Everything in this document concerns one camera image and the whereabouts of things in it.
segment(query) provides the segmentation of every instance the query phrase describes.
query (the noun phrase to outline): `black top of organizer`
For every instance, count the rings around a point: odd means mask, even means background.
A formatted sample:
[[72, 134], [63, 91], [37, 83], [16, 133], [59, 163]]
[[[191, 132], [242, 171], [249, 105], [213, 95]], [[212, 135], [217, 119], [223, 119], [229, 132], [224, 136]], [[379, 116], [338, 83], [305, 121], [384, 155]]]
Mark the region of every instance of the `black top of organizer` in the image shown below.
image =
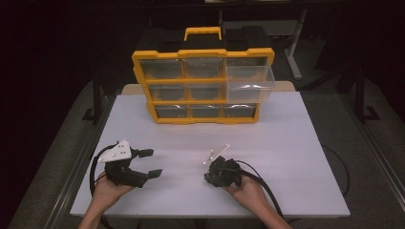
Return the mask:
[[247, 51], [252, 48], [270, 48], [267, 35], [261, 26], [245, 26], [227, 29], [220, 40], [218, 34], [189, 34], [184, 41], [185, 30], [169, 31], [147, 29], [144, 31], [137, 51], [177, 52], [179, 50]]

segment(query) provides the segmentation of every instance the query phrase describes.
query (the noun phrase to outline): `white plastic bracket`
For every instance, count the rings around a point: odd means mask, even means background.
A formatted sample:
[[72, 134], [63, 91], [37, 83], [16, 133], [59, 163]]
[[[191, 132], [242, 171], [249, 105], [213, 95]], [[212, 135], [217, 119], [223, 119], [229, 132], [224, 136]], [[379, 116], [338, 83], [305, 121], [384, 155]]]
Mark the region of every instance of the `white plastic bracket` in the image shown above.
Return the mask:
[[131, 158], [131, 148], [127, 139], [120, 141], [113, 149], [104, 152], [98, 159], [98, 163]]
[[216, 150], [211, 150], [211, 153], [208, 156], [208, 159], [203, 162], [202, 164], [209, 166], [212, 161], [214, 161], [216, 158], [218, 158], [218, 156], [220, 156], [220, 154], [225, 151], [227, 148], [229, 148], [229, 144], [225, 144], [223, 147], [216, 149]]

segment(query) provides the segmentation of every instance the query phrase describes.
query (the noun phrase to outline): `white table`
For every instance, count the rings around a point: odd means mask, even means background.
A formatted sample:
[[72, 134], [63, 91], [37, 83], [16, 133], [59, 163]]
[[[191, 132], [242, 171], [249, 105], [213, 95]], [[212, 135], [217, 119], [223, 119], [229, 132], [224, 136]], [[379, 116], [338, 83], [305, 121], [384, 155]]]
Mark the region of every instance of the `white table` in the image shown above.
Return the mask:
[[[143, 95], [119, 95], [96, 147], [96, 154], [118, 140], [132, 148], [155, 150], [135, 158], [131, 169], [163, 169], [142, 189], [122, 197], [105, 216], [133, 218], [250, 218], [232, 197], [203, 179], [211, 149], [251, 164], [267, 182], [287, 218], [336, 218], [350, 214], [331, 172], [299, 93], [272, 93], [254, 124], [155, 124]], [[104, 169], [98, 164], [96, 175]], [[90, 203], [89, 171], [77, 192], [72, 215]]]

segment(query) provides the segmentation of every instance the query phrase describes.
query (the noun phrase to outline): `yellow storage organizer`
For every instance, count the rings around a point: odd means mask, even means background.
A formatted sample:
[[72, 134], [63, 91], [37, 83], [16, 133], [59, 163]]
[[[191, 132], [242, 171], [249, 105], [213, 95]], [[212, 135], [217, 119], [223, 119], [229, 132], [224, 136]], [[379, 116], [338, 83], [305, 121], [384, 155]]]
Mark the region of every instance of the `yellow storage organizer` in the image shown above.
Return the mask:
[[132, 55], [157, 123], [252, 123], [274, 88], [274, 51], [262, 27], [148, 29]]

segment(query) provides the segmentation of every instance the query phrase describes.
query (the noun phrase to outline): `yellow handle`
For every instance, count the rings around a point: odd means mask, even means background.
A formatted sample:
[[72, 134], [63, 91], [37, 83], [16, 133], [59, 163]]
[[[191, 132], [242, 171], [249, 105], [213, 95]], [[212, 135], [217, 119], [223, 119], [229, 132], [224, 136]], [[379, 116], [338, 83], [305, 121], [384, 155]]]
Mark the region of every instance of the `yellow handle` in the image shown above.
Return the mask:
[[187, 28], [185, 30], [184, 41], [187, 40], [188, 34], [213, 34], [213, 33], [217, 33], [220, 40], [222, 40], [220, 27]]

